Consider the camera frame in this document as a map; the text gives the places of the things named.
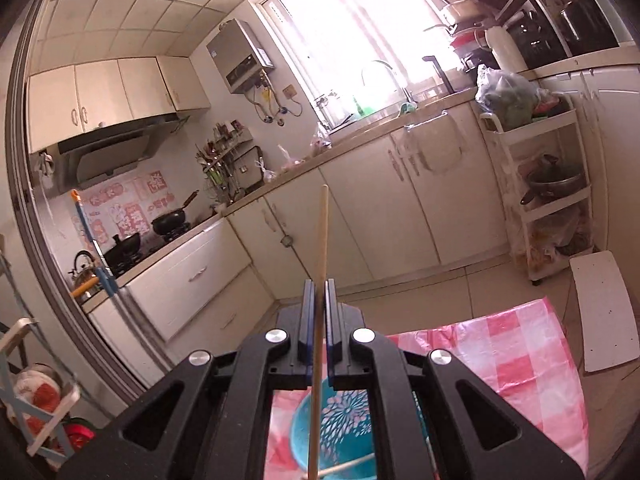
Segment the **blue bowl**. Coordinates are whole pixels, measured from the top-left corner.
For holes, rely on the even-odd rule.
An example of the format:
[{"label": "blue bowl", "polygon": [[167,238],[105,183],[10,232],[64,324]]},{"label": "blue bowl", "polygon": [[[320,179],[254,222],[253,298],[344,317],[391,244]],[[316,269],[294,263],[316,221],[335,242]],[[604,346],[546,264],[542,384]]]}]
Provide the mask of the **blue bowl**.
[{"label": "blue bowl", "polygon": [[[289,435],[291,452],[301,469],[307,470],[311,395],[298,406]],[[365,390],[336,392],[322,382],[320,469],[343,464],[374,452],[369,402]],[[376,480],[373,458],[347,470],[325,476],[326,480]]]}]

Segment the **range hood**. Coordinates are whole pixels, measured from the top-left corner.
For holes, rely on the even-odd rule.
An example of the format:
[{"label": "range hood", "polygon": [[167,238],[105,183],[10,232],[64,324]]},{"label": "range hood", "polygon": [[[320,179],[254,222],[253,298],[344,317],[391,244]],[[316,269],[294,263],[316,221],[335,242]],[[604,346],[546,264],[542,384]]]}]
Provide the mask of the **range hood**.
[{"label": "range hood", "polygon": [[177,114],[148,117],[99,128],[46,148],[54,162],[54,193],[87,189],[133,170],[151,158],[184,123]]}]

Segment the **white cabinet door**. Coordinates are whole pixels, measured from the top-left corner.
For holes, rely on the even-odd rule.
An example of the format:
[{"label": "white cabinet door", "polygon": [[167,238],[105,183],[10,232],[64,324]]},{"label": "white cabinet door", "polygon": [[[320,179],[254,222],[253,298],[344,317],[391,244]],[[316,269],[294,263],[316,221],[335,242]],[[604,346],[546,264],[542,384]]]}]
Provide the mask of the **white cabinet door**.
[{"label": "white cabinet door", "polygon": [[329,161],[320,171],[374,279],[438,264],[420,203],[389,136]]},{"label": "white cabinet door", "polygon": [[128,329],[111,300],[103,301],[89,314],[89,320],[121,361],[145,386],[153,386],[162,379],[162,370]]},{"label": "white cabinet door", "polygon": [[82,133],[72,66],[31,76],[28,106],[30,153]]},{"label": "white cabinet door", "polygon": [[86,132],[133,119],[116,60],[76,65],[76,86]]},{"label": "white cabinet door", "polygon": [[211,107],[188,57],[159,56],[158,65],[176,110]]},{"label": "white cabinet door", "polygon": [[251,263],[226,219],[129,283],[148,320],[169,341]]},{"label": "white cabinet door", "polygon": [[236,350],[273,304],[251,267],[229,283],[169,343],[178,360],[194,350],[220,355]]},{"label": "white cabinet door", "polygon": [[[463,139],[460,160],[442,173],[428,170],[419,160],[415,165],[404,160],[443,265],[507,243],[500,193],[475,114],[469,104],[447,113]],[[402,134],[404,130],[392,133],[396,145]],[[437,158],[437,153],[430,157]]]},{"label": "white cabinet door", "polygon": [[228,216],[254,266],[277,300],[302,296],[308,275],[293,248],[281,240],[278,225],[264,197]]},{"label": "white cabinet door", "polygon": [[175,112],[155,57],[119,59],[118,66],[134,119]]},{"label": "white cabinet door", "polygon": [[[325,184],[319,170],[313,170],[266,195],[282,230],[293,238],[293,247],[312,276],[318,262],[318,218],[320,190]],[[329,241],[327,273],[338,288],[368,283],[373,276],[347,222],[329,195]]]},{"label": "white cabinet door", "polygon": [[640,73],[635,66],[584,72],[602,129],[609,191],[609,243],[640,297]]},{"label": "white cabinet door", "polygon": [[591,202],[593,207],[593,240],[601,249],[607,248],[607,169],[605,165],[602,136],[595,109],[585,86],[582,74],[573,72],[546,77],[540,86],[569,95],[578,114],[578,124],[584,143],[589,178],[591,180]]}]

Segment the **black faucet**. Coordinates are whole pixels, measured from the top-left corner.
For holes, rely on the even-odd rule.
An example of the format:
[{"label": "black faucet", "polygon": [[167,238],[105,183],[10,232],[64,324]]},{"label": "black faucet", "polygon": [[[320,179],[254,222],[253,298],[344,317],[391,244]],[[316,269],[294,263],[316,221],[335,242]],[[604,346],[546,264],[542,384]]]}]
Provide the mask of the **black faucet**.
[{"label": "black faucet", "polygon": [[440,77],[440,79],[442,79],[444,86],[447,89],[447,92],[449,92],[450,95],[455,94],[456,91],[453,89],[453,86],[451,85],[449,78],[447,77],[447,75],[444,73],[444,70],[440,66],[438,59],[435,56],[422,56],[422,60],[433,63],[433,66],[436,69],[436,72],[438,73],[438,76]]}]

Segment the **checkered tablecloth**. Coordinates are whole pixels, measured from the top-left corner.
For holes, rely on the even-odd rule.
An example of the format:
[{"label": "checkered tablecloth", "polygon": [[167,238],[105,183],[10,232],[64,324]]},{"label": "checkered tablecloth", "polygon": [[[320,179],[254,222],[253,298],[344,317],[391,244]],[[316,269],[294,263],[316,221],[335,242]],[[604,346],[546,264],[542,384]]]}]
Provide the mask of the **checkered tablecloth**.
[{"label": "checkered tablecloth", "polygon": [[[588,425],[578,371],[551,304],[536,300],[433,330],[390,336],[403,350],[451,350],[586,473]],[[300,480],[289,448],[293,414],[306,392],[273,399],[265,480]]]}]

